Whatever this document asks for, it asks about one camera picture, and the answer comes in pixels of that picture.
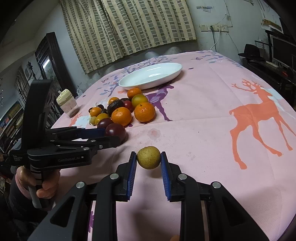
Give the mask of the dark purple passion fruit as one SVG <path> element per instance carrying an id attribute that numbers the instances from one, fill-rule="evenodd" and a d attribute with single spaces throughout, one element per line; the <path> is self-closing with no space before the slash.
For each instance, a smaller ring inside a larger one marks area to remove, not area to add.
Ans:
<path id="1" fill-rule="evenodd" d="M 120 107 L 124 107 L 125 104 L 123 103 L 122 100 L 120 99 L 117 99 L 117 100 L 114 100 L 111 104 L 108 105 L 107 107 L 107 112 L 108 112 L 108 115 L 109 117 L 111 117 L 112 113 L 117 109 L 117 108 L 120 108 Z"/>

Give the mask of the small orange kumquat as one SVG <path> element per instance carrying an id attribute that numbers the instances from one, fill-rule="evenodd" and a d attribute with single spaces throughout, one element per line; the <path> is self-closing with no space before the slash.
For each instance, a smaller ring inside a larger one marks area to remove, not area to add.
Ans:
<path id="1" fill-rule="evenodd" d="M 108 104 L 112 104 L 112 102 L 114 102 L 116 100 L 119 100 L 119 98 L 118 97 L 112 97 L 112 98 L 109 99 Z"/>

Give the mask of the small yellow-green round fruit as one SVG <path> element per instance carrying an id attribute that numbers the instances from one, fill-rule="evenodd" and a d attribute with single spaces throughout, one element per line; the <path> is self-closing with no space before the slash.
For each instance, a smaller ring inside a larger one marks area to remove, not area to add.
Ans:
<path id="1" fill-rule="evenodd" d="M 140 149 L 137 153 L 137 161 L 147 170 L 157 168 L 161 162 L 161 153 L 154 146 L 148 146 Z"/>

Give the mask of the black hat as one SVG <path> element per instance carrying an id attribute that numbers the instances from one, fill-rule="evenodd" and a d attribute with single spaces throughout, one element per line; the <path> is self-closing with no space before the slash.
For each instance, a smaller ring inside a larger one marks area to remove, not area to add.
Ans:
<path id="1" fill-rule="evenodd" d="M 253 44 L 246 44 L 243 53 L 239 53 L 238 56 L 250 60 L 265 62 L 265 59 L 260 55 L 260 49 Z"/>

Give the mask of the pink printed tablecloth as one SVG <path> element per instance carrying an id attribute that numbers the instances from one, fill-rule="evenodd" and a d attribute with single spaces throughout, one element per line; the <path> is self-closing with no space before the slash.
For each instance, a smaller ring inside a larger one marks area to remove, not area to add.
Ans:
<path id="1" fill-rule="evenodd" d="M 154 64 L 183 67 L 171 83 L 148 90 L 156 107 L 150 123 L 133 120 L 128 139 L 99 151 L 89 166 L 63 169 L 57 198 L 78 181 L 91 184 L 154 146 L 183 173 L 202 183 L 219 181 L 270 240 L 279 239 L 295 216 L 295 111 L 269 84 L 213 51 L 154 57 L 107 74 L 79 98 L 79 113 L 62 115 L 55 127 L 90 128 L 89 109 L 126 97 L 119 80 Z"/>

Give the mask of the small orange tomato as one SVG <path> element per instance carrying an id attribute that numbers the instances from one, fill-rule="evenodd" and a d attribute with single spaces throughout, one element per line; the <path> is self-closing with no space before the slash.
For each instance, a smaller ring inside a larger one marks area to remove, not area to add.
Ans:
<path id="1" fill-rule="evenodd" d="M 100 107 L 93 107 L 89 109 L 89 113 L 91 117 L 98 116 L 99 114 L 101 114 L 101 112 L 102 112 L 102 109 Z"/>

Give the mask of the yellow-orange tomato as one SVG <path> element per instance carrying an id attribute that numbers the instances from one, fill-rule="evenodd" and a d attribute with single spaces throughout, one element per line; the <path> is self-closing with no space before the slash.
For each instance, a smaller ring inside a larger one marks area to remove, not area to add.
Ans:
<path id="1" fill-rule="evenodd" d="M 101 113 L 99 114 L 96 119 L 95 119 L 95 125 L 97 126 L 99 124 L 99 122 L 105 118 L 109 118 L 107 113 Z"/>

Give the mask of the dark red plum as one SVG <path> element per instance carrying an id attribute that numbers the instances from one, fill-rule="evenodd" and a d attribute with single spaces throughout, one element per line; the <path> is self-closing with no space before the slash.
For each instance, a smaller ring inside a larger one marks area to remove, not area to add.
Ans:
<path id="1" fill-rule="evenodd" d="M 99 121 L 97 124 L 98 128 L 107 128 L 108 125 L 112 124 L 113 121 L 110 118 L 103 118 L 102 120 Z"/>
<path id="2" fill-rule="evenodd" d="M 105 129 L 105 136 L 119 137 L 120 141 L 123 142 L 126 138 L 126 130 L 120 124 L 111 123 Z"/>

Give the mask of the striped beige curtain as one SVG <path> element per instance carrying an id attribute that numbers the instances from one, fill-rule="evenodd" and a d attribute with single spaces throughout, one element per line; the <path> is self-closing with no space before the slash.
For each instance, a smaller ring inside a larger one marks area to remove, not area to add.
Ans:
<path id="1" fill-rule="evenodd" d="M 60 1 L 86 74 L 146 49 L 196 40 L 186 1 Z"/>

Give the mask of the white oval plate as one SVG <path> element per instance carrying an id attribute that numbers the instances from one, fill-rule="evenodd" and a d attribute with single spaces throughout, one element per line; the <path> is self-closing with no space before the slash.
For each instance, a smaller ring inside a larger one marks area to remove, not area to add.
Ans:
<path id="1" fill-rule="evenodd" d="M 123 77 L 118 85 L 126 90 L 132 88 L 150 89 L 165 84 L 177 76 L 182 71 L 182 65 L 179 63 L 160 63 L 147 66 Z"/>

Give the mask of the bookshelf with books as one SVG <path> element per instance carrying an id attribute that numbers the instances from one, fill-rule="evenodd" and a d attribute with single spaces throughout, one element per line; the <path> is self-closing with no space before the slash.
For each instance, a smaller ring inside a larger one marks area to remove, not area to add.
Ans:
<path id="1" fill-rule="evenodd" d="M 21 136 L 23 107 L 16 101 L 1 118 L 1 152 L 8 153 Z"/>

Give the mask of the yellow-green tomato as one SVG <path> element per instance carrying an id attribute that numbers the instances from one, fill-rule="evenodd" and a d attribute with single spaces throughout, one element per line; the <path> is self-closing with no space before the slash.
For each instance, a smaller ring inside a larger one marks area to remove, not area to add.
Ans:
<path id="1" fill-rule="evenodd" d="M 147 97 L 143 94 L 137 94 L 132 98 L 132 105 L 135 108 L 137 105 L 143 102 L 149 102 Z"/>

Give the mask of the wall power strip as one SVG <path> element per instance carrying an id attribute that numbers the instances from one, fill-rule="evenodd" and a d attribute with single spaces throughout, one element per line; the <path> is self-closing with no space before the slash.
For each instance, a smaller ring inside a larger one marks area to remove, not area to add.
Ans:
<path id="1" fill-rule="evenodd" d="M 205 24 L 200 24 L 199 27 L 200 27 L 201 32 L 225 32 L 225 33 L 229 32 L 227 25 L 221 25 L 221 24 L 205 25 Z"/>

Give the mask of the red cherry tomato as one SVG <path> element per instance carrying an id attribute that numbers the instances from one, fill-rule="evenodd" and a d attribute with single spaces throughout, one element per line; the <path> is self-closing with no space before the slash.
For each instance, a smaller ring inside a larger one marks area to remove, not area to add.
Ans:
<path id="1" fill-rule="evenodd" d="M 125 108 L 127 108 L 132 113 L 133 110 L 134 110 L 134 107 L 132 105 L 132 102 L 129 101 L 129 100 L 125 100 L 123 103 L 125 105 Z"/>

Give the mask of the large orange tangerine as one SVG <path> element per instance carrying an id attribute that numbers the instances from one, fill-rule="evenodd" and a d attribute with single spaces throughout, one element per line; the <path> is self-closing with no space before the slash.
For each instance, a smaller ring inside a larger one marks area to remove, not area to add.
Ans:
<path id="1" fill-rule="evenodd" d="M 151 103 L 142 102 L 135 107 L 134 116 L 139 122 L 147 123 L 154 119 L 156 110 Z"/>

